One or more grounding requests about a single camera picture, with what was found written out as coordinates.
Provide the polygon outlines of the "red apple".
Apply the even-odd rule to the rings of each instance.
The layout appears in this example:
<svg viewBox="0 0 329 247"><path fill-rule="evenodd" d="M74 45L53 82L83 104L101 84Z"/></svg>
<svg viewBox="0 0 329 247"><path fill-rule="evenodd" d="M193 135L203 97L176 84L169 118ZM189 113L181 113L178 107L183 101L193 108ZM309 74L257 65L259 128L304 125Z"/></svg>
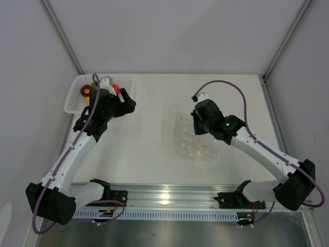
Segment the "red apple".
<svg viewBox="0 0 329 247"><path fill-rule="evenodd" d="M120 88L117 84L112 85L113 89L115 90L116 94L120 95Z"/></svg>

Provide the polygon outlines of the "dark red mangosteen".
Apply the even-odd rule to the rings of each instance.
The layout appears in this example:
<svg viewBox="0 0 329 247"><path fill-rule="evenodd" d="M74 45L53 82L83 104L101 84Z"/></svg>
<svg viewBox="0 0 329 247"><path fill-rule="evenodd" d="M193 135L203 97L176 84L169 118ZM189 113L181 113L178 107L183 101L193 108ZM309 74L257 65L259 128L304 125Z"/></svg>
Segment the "dark red mangosteen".
<svg viewBox="0 0 329 247"><path fill-rule="evenodd" d="M80 94L83 96L83 97L90 97L91 94L95 91L95 88L91 85L83 85L81 88L80 88Z"/></svg>

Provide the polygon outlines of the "clear zip top bag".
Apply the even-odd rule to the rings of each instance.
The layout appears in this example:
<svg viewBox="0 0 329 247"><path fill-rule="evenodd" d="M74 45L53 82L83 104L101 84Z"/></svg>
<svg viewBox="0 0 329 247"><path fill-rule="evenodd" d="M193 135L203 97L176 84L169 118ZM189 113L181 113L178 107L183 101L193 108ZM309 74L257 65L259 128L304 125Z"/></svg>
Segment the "clear zip top bag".
<svg viewBox="0 0 329 247"><path fill-rule="evenodd" d="M220 157L221 148L211 135L194 133L192 116L179 110L174 111L174 116L172 142L176 152L208 162Z"/></svg>

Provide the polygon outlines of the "yellow banana bunch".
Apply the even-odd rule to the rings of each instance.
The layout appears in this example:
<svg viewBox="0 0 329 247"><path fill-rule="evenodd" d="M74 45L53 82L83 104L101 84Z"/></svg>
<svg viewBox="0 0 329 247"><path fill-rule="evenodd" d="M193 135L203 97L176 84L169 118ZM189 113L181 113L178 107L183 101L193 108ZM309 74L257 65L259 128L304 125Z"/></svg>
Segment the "yellow banana bunch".
<svg viewBox="0 0 329 247"><path fill-rule="evenodd" d="M90 105L90 97L85 97L87 105Z"/></svg>

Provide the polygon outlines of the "white radish with green top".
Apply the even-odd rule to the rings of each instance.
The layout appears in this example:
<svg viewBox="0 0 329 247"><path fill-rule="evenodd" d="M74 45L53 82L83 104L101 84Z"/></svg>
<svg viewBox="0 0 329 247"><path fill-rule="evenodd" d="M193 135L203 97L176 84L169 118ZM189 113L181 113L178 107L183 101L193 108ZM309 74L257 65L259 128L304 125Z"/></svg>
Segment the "white radish with green top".
<svg viewBox="0 0 329 247"><path fill-rule="evenodd" d="M97 84L95 83L95 82L93 82L92 84L91 84L91 86L93 87L93 89L97 89Z"/></svg>

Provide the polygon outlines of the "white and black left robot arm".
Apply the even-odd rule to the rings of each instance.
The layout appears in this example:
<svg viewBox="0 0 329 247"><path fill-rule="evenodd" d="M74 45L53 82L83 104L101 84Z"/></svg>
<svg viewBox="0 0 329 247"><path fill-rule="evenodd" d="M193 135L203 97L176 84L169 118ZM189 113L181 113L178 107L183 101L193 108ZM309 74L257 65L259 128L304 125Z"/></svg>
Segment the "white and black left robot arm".
<svg viewBox="0 0 329 247"><path fill-rule="evenodd" d="M26 188L33 220L41 217L66 225L77 209L93 203L105 206L111 202L111 185L103 180L92 179L76 191L71 191L70 186L85 157L107 130L108 122L133 113L135 107L136 102L123 87L118 91L99 89L92 92L89 105L73 127L68 147L39 183L30 183Z"/></svg>

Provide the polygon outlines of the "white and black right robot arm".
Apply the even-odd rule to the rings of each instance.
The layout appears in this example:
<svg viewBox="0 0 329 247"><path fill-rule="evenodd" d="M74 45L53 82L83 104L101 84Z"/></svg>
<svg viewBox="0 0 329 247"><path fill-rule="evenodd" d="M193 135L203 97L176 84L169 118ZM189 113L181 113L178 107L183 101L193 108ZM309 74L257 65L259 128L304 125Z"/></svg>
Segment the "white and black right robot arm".
<svg viewBox="0 0 329 247"><path fill-rule="evenodd" d="M191 113L196 135L210 134L246 153L274 177L273 181L244 181L235 191L235 203L247 207L252 202L278 202L285 208L297 211L315 188L315 164L306 159L301 162L248 133L246 124L234 115L223 116L211 99L202 99Z"/></svg>

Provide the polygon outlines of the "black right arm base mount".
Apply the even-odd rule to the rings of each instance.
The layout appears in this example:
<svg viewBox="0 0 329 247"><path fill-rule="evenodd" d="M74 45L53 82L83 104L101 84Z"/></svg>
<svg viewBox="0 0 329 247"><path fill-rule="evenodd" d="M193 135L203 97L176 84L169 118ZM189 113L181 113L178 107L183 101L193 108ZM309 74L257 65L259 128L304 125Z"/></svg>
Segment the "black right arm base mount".
<svg viewBox="0 0 329 247"><path fill-rule="evenodd" d="M264 202L249 201L241 192L219 192L213 198L219 204L220 209L265 209Z"/></svg>

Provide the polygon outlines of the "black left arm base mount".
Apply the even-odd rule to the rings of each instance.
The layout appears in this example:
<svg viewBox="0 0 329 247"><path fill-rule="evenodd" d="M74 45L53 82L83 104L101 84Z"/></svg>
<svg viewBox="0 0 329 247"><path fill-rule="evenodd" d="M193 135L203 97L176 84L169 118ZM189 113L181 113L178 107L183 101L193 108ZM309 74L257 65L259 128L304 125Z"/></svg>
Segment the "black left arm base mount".
<svg viewBox="0 0 329 247"><path fill-rule="evenodd" d="M109 207L122 207L120 203L126 206L127 199L128 199L128 191L112 190L108 196L102 199L102 201L117 201L117 202L107 202L105 203L105 205Z"/></svg>

